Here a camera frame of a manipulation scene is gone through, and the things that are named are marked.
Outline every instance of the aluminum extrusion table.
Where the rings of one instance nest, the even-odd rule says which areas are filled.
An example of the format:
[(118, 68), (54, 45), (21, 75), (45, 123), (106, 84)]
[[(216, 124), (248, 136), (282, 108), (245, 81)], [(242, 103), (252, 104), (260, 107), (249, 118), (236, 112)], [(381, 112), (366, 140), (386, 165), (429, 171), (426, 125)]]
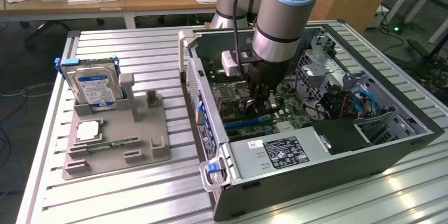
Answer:
[[(326, 21), (382, 75), (446, 130), (446, 107), (356, 31)], [(198, 27), (81, 32), (68, 38), (64, 58), (120, 57), (134, 73), (137, 93), (164, 97), (172, 159), (158, 164), (64, 181), (73, 95), (58, 76), (38, 140), (17, 223), (213, 223), (201, 187), (177, 71), (177, 32)], [(357, 63), (336, 47), (349, 70)], [(382, 174), (324, 190), (220, 223), (448, 222), (448, 133)]]

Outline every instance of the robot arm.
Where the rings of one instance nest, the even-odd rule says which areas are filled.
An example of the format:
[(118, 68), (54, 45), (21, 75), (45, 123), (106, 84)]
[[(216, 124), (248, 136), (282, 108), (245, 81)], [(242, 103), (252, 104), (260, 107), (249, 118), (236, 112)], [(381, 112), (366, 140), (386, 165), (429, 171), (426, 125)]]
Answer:
[[(229, 2), (221, 2), (218, 10), (230, 10), (232, 6), (222, 6), (222, 3)], [(289, 59), (294, 56), (314, 2), (316, 0), (261, 0), (250, 50), (250, 54), (260, 60), (250, 62), (245, 71), (257, 114), (272, 113), (281, 106), (274, 100), (276, 87), (289, 69)], [(228, 55), (230, 54), (222, 53), (224, 68), (234, 66), (234, 62), (229, 63), (234, 57)]]

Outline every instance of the hard drive label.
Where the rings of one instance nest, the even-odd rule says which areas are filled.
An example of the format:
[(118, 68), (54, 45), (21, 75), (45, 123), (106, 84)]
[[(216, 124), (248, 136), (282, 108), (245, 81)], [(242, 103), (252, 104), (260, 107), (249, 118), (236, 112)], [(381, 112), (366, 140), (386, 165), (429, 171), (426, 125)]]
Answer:
[(104, 107), (114, 103), (112, 89), (106, 86), (108, 76), (85, 76), (77, 80), (89, 105)]
[(294, 136), (282, 138), (264, 144), (265, 152), (276, 169), (285, 168), (309, 161)]

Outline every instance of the motherboard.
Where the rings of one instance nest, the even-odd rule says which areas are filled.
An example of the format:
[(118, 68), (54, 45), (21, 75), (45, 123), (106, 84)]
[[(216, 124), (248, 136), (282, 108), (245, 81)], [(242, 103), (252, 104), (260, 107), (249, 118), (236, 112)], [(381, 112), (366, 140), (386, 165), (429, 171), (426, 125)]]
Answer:
[(308, 115), (286, 79), (277, 87), (284, 106), (276, 113), (254, 118), (244, 115), (244, 107), (250, 99), (245, 81), (212, 83), (210, 86), (230, 142), (300, 129), (317, 119)]

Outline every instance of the hard drive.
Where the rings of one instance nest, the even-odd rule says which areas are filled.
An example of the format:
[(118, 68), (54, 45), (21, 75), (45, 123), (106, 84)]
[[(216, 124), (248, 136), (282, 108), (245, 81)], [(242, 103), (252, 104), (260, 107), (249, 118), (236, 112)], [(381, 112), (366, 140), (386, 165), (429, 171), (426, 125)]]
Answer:
[(89, 104), (92, 111), (116, 109), (124, 98), (118, 84), (117, 58), (98, 60), (66, 59), (61, 72), (74, 95), (76, 104)]

